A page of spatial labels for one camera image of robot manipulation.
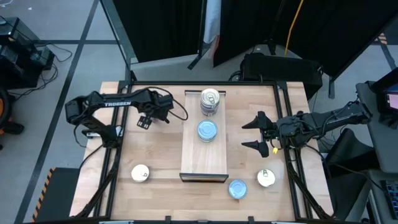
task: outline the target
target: yellow cable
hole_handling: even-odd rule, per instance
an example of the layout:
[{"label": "yellow cable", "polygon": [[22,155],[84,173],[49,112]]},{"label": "yellow cable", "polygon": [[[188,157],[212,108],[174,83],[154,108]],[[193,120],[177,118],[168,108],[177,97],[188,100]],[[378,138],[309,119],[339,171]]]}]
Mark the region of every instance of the yellow cable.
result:
[{"label": "yellow cable", "polygon": [[290,35],[292,33],[292,29],[293,29],[294,23],[296,21],[297,16],[299,15],[299,12],[300,12],[300,9],[301,9],[301,5],[303,4],[303,2],[304,2],[304,0],[301,0],[300,4],[298,5],[297,11],[296,11],[296,15],[294,16],[292,25],[290,26],[290,29],[289,29],[289,34],[287,35],[287,42],[286,42],[286,48],[285,48],[285,57],[287,55],[287,47],[289,46]]}]

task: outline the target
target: wooden table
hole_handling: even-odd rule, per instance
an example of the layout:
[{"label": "wooden table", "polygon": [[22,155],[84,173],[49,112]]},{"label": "wooden table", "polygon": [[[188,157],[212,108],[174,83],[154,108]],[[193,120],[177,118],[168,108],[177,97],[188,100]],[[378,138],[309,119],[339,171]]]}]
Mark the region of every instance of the wooden table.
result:
[{"label": "wooden table", "polygon": [[[116,93],[116,82],[104,82],[102,93]],[[136,85],[134,90],[145,86]],[[171,215],[173,220],[248,220],[254,216],[257,221],[292,221],[294,213],[284,153],[270,153],[268,158],[241,142],[260,140],[258,129],[241,129],[252,121],[259,110],[276,122],[274,91],[271,86],[159,86],[170,91],[174,98],[184,105],[184,91],[214,88],[226,91],[227,166],[229,179],[225,184],[185,183],[178,176],[181,166],[183,121],[169,116],[170,124],[152,123],[148,130],[136,126],[139,114],[129,109],[124,143],[119,165],[117,187],[113,203],[112,219],[164,220]],[[290,104],[293,113],[309,112],[302,83],[288,83]],[[282,108],[286,116],[283,94],[280,91]],[[183,116],[175,105],[174,111]],[[105,108],[95,116],[110,124],[113,109]],[[87,156],[101,144],[100,138],[88,141]],[[317,147],[316,141],[309,145]],[[76,187],[70,215],[77,214],[98,188],[105,150],[97,152],[83,166]],[[322,162],[319,155],[309,149],[302,149],[303,169],[309,191],[329,214],[333,213]],[[131,170],[138,164],[150,169],[149,180],[135,183]],[[269,188],[257,183],[256,175],[261,169],[270,169],[276,182]],[[228,184],[234,179],[243,180],[248,194],[242,200],[234,200],[228,194]],[[101,214],[104,214],[108,193],[103,197]],[[302,195],[298,190],[301,216],[305,217]]]}]

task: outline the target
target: black curtain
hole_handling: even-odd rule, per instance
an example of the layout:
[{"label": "black curtain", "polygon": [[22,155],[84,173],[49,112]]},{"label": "black curtain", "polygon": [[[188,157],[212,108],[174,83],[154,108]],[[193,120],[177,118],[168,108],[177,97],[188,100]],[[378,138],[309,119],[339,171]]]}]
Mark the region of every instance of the black curtain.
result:
[{"label": "black curtain", "polygon": [[[269,38],[281,0],[223,0],[217,66]],[[286,0],[272,39],[286,45],[300,0]],[[398,1],[304,0],[290,37],[289,50],[323,65],[337,77],[398,13]]]},{"label": "black curtain", "polygon": [[139,62],[197,54],[201,0],[114,0]]}]

